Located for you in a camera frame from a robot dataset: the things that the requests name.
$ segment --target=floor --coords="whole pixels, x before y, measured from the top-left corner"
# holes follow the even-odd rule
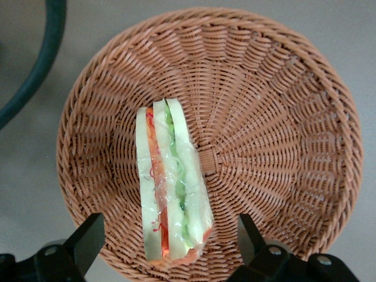
[[[329,253],[361,281],[376,281],[376,1],[69,1],[66,32],[47,80],[0,132],[0,253],[18,260],[75,229],[56,175],[56,133],[67,95],[90,58],[120,31],[190,6],[228,6],[267,16],[305,35],[336,68],[359,111],[364,177],[350,222]],[[43,36],[43,0],[0,1],[0,106],[25,79]],[[87,280],[126,281],[97,258]]]

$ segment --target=black hose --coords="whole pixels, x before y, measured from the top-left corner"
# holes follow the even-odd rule
[[[66,0],[46,0],[45,34],[38,58],[28,77],[0,110],[0,130],[26,105],[47,77],[64,34]]]

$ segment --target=bread slice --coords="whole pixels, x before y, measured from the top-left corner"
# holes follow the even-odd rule
[[[182,222],[184,212],[180,208],[179,198],[176,195],[176,184],[179,181],[177,160],[170,150],[172,138],[168,132],[166,123],[166,101],[161,100],[153,103],[154,126],[157,135],[158,147],[163,159],[164,175],[166,178],[165,188],[167,191],[167,217],[169,227],[169,257],[172,260],[182,259],[189,251],[189,246],[183,238]]]
[[[166,99],[169,105],[175,131],[176,151],[186,175],[186,215],[189,218],[188,232],[191,241],[197,246],[205,243],[213,227],[213,213],[203,178],[200,159],[190,141],[182,106],[177,99]]]
[[[162,240],[159,228],[158,206],[155,199],[154,179],[150,175],[152,161],[146,133],[146,108],[137,111],[136,153],[140,179],[142,230],[146,260],[162,259]]]

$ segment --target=wicker basket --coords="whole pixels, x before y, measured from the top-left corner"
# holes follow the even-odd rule
[[[135,117],[178,98],[200,153],[214,234],[194,264],[147,264]],[[58,173],[76,224],[105,215],[101,255],[134,281],[223,281],[241,263],[237,217],[302,258],[345,226],[362,175],[349,90],[303,36],[246,11],[194,8],[114,37],[78,77],[58,134]]]

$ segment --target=sandwich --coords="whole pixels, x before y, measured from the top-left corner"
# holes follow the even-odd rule
[[[199,155],[177,99],[137,111],[136,152],[146,260],[161,268],[194,262],[214,220]]]

